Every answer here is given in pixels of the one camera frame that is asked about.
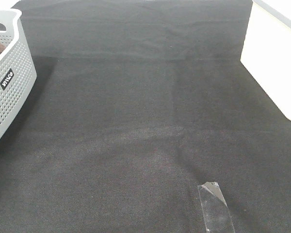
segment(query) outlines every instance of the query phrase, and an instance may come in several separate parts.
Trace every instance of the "white container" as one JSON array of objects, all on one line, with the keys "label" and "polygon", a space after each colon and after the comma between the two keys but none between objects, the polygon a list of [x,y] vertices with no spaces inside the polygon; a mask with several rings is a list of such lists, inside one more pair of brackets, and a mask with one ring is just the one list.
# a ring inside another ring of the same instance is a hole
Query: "white container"
[{"label": "white container", "polygon": [[36,71],[20,22],[21,11],[0,10],[0,138],[24,104],[36,79]]},{"label": "white container", "polygon": [[241,62],[291,120],[291,0],[254,0]]}]

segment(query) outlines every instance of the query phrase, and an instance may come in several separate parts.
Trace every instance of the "black fabric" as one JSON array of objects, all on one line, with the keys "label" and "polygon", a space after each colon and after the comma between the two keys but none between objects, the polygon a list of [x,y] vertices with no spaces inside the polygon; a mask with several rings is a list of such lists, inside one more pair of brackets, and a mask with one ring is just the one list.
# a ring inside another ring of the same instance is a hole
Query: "black fabric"
[{"label": "black fabric", "polygon": [[0,140],[0,233],[291,232],[291,122],[240,63],[249,0],[23,0],[38,78]]}]

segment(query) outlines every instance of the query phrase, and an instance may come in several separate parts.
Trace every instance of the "perforated basket wall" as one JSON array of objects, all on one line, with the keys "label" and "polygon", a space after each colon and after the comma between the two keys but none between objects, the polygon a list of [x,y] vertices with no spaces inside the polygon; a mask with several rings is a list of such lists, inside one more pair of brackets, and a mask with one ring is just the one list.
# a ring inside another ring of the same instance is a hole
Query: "perforated basket wall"
[{"label": "perforated basket wall", "polygon": [[[19,38],[15,41],[15,31]],[[7,48],[0,55],[0,83],[12,70],[14,76],[5,89],[0,84],[0,138],[12,123],[27,98],[36,78],[32,57],[20,20],[13,30],[0,32],[0,42]]]}]

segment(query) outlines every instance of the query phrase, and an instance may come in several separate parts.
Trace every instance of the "tape strip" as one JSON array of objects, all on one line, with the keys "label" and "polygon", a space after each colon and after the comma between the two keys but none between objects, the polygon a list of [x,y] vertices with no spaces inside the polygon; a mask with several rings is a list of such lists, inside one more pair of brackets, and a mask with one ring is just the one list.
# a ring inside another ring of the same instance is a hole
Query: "tape strip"
[{"label": "tape strip", "polygon": [[216,182],[198,186],[206,232],[235,233],[226,201]]}]

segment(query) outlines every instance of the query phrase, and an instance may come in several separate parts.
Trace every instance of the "basket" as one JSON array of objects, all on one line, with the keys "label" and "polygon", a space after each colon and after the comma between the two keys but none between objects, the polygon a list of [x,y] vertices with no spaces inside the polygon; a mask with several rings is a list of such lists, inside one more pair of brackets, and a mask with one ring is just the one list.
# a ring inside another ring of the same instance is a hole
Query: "basket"
[{"label": "basket", "polygon": [[21,11],[0,10],[0,42],[6,49],[0,54],[0,138],[8,129],[36,79],[36,71],[20,22]]}]

